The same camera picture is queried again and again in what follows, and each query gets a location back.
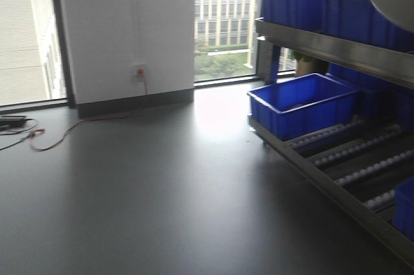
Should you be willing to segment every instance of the black cable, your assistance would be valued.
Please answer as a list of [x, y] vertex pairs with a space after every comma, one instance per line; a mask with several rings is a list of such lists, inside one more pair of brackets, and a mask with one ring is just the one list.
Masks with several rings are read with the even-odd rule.
[[10, 135], [18, 135], [18, 134], [22, 134], [22, 133], [25, 133], [26, 131], [31, 131], [32, 129], [34, 129], [36, 126], [38, 126], [38, 125], [39, 125], [39, 122], [38, 122], [36, 119], [34, 119], [34, 118], [27, 118], [27, 119], [26, 119], [26, 122], [28, 122], [28, 121], [34, 121], [34, 125], [33, 125], [33, 126], [31, 126], [31, 127], [29, 127], [29, 128], [26, 128], [26, 129], [21, 129], [21, 130], [19, 130], [19, 131], [14, 131], [14, 130], [11, 130], [11, 129], [9, 128], [9, 129], [7, 129], [7, 131], [8, 131], [9, 133], [0, 133], [0, 136], [10, 136]]
[[13, 143], [13, 144], [11, 144], [11, 145], [9, 145], [9, 146], [6, 146], [6, 147], [3, 147], [3, 148], [0, 148], [0, 151], [5, 150], [5, 149], [8, 149], [8, 148], [11, 148], [11, 147], [13, 147], [13, 146], [16, 146], [17, 144], [22, 143], [23, 141], [25, 141], [26, 139], [28, 139], [28, 138], [29, 138], [29, 136], [30, 136], [30, 134], [28, 134], [26, 137], [21, 138], [19, 141], [15, 142], [15, 143]]

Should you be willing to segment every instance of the roller conveyor shelf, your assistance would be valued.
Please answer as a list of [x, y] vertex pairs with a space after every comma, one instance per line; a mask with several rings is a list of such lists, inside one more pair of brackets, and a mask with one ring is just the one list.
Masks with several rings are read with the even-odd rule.
[[251, 116], [254, 133], [414, 268], [414, 242], [392, 225], [394, 187], [414, 176], [414, 133], [354, 120], [281, 141]]

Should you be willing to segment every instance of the black device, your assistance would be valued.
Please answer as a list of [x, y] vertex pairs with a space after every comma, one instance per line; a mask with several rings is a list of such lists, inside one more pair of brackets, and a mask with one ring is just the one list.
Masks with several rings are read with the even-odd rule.
[[28, 119], [25, 115], [1, 115], [0, 127], [14, 128], [22, 127]]

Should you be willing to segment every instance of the electrical cord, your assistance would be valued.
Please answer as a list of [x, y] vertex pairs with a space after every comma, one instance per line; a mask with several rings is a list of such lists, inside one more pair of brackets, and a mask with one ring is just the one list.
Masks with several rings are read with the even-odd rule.
[[[145, 95], [146, 95], [146, 98], [147, 98], [147, 96], [148, 96], [148, 84], [147, 84], [147, 78], [146, 78], [145, 72], [144, 72], [143, 69], [139, 69], [138, 74], [140, 75], [140, 77], [142, 78], [142, 81], [144, 82]], [[106, 120], [119, 120], [119, 119], [124, 119], [124, 118], [130, 118], [130, 117], [136, 115], [139, 111], [145, 109], [146, 103], [147, 103], [147, 99], [144, 101], [142, 107], [140, 107], [138, 109], [135, 109], [135, 110], [131, 111], [130, 113], [126, 114], [126, 115], [109, 116], [109, 117], [103, 117], [103, 118], [91, 118], [91, 119], [86, 119], [86, 120], [80, 120], [79, 122], [75, 123], [70, 128], [68, 128], [66, 130], [66, 132], [64, 132], [62, 138], [60, 138], [53, 145], [51, 145], [49, 147], [45, 147], [45, 148], [39, 148], [39, 147], [35, 146], [34, 143], [33, 143], [33, 139], [38, 135], [44, 134], [46, 132], [46, 129], [44, 129], [44, 128], [34, 129], [28, 134], [28, 137], [27, 137], [29, 139], [29, 145], [32, 148], [32, 150], [34, 150], [36, 152], [48, 151], [50, 149], [53, 149], [53, 148], [59, 146], [65, 140], [67, 135], [69, 135], [71, 133], [71, 131], [75, 127], [78, 127], [79, 125], [82, 125], [82, 124], [88, 123], [88, 122], [97, 122], [97, 121], [106, 121]]]
[[9, 145], [9, 146], [6, 146], [6, 147], [3, 147], [3, 148], [0, 148], [0, 151], [5, 150], [5, 149], [8, 149], [8, 148], [11, 148], [11, 147], [14, 147], [14, 146], [16, 146], [16, 145], [18, 145], [18, 144], [22, 143], [23, 141], [25, 141], [25, 140], [26, 140], [26, 139], [28, 139], [29, 137], [30, 137], [30, 134], [28, 134], [26, 137], [21, 138], [19, 141], [15, 142], [15, 143], [13, 143], [13, 144], [11, 144], [11, 145]]

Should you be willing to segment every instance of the red cable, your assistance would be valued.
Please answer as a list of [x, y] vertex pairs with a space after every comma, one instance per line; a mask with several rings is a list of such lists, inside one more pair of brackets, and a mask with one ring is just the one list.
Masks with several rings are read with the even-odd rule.
[[68, 128], [59, 141], [55, 142], [53, 145], [51, 145], [49, 147], [46, 147], [46, 148], [38, 148], [35, 145], [33, 145], [34, 137], [46, 132], [46, 129], [44, 129], [44, 128], [35, 129], [35, 130], [31, 131], [29, 136], [28, 136], [30, 147], [34, 151], [37, 151], [37, 152], [47, 151], [47, 150], [50, 150], [50, 149], [53, 149], [53, 148], [59, 146], [65, 140], [66, 136], [69, 135], [69, 133], [75, 127], [78, 127], [81, 124], [88, 123], [88, 122], [97, 122], [97, 121], [105, 121], [105, 120], [119, 120], [119, 119], [129, 118], [129, 117], [137, 114], [139, 111], [143, 110], [146, 107], [147, 99], [148, 99], [148, 97], [147, 97], [148, 96], [148, 84], [147, 84], [147, 78], [146, 78], [144, 70], [140, 69], [138, 71], [138, 73], [142, 77], [142, 80], [144, 82], [144, 89], [145, 89], [145, 95], [146, 95], [146, 99], [144, 100], [144, 103], [143, 103], [142, 107], [140, 107], [138, 109], [135, 109], [135, 110], [131, 111], [130, 113], [126, 114], [126, 115], [108, 116], [108, 117], [103, 117], [103, 118], [91, 118], [91, 119], [86, 119], [86, 120], [80, 120], [79, 122], [75, 123], [70, 128]]

